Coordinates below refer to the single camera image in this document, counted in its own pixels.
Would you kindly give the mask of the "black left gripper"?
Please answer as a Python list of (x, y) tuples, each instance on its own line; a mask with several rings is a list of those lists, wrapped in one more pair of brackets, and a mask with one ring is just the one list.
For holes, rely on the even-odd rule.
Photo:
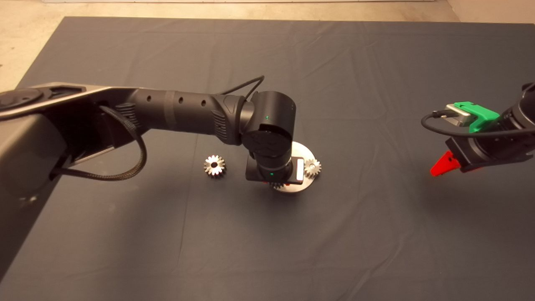
[(246, 179), (264, 184), (302, 184), (304, 182), (304, 158), (292, 156), (288, 163), (276, 168), (261, 166), (251, 157), (247, 160)]

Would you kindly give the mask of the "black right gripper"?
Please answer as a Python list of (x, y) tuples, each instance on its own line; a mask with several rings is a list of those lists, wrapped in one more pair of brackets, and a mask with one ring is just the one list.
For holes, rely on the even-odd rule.
[(508, 138), (505, 136), (472, 133), (451, 136), (446, 140), (446, 151), (431, 167), (431, 175), (438, 177), (453, 170), (463, 173), (488, 166), (501, 165)]

